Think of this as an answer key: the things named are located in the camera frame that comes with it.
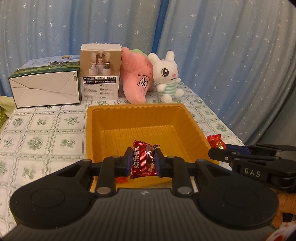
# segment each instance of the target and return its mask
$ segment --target black circular cover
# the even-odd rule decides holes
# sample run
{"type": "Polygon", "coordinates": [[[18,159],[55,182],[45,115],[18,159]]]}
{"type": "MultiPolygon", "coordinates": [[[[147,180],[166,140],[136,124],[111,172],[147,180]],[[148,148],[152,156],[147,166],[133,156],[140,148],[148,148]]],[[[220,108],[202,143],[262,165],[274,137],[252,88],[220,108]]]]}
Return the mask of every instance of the black circular cover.
{"type": "Polygon", "coordinates": [[[254,229],[272,222],[278,199],[258,181],[232,173],[216,177],[198,194],[202,212],[216,223],[232,229],[254,229]]]}
{"type": "Polygon", "coordinates": [[[18,224],[36,229],[64,226],[89,209],[90,193],[69,177],[42,178],[19,188],[10,199],[18,224]]]}

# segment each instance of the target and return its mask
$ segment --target pink plush toy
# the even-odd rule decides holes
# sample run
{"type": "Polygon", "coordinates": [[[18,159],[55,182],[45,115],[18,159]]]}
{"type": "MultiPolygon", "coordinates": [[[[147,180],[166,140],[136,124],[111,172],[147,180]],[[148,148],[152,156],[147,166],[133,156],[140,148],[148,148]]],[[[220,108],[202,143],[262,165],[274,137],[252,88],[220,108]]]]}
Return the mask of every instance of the pink plush toy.
{"type": "Polygon", "coordinates": [[[154,88],[153,66],[140,50],[122,48],[120,78],[123,92],[131,104],[146,102],[147,91],[154,88]]]}

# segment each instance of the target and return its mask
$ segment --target box lid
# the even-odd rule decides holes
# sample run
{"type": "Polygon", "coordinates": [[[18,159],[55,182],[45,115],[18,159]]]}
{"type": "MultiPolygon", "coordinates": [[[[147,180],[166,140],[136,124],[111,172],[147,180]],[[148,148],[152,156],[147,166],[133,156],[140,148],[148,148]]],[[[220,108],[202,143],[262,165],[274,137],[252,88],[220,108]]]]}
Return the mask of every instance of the box lid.
{"type": "Polygon", "coordinates": [[[82,44],[80,50],[113,50],[120,51],[122,50],[120,44],[82,44]]]}
{"type": "Polygon", "coordinates": [[[64,55],[29,60],[8,78],[79,70],[80,55],[64,55]]]}

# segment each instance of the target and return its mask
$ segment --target humidifier box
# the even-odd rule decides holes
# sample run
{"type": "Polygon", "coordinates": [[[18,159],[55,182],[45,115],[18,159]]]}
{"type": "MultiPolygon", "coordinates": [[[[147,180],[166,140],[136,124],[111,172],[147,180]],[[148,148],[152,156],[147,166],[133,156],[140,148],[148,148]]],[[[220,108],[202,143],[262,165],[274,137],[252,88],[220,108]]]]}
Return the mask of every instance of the humidifier box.
{"type": "Polygon", "coordinates": [[[83,44],[80,84],[83,100],[118,99],[122,49],[120,44],[83,44]]]}
{"type": "Polygon", "coordinates": [[[28,61],[9,78],[17,108],[79,104],[79,55],[28,61]]]}

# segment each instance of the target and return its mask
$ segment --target metal screw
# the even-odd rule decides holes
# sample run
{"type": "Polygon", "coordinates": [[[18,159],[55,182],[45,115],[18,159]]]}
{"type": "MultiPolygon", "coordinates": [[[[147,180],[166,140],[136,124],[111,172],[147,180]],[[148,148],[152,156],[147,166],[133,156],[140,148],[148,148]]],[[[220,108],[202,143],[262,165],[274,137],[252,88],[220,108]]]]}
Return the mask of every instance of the metal screw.
{"type": "Polygon", "coordinates": [[[99,193],[99,194],[105,195],[105,194],[108,194],[108,193],[111,192],[111,188],[109,188],[109,187],[100,187],[100,188],[97,188],[96,192],[99,193]]]}
{"type": "Polygon", "coordinates": [[[192,189],[190,187],[179,187],[177,191],[181,194],[190,194],[192,189]]]}

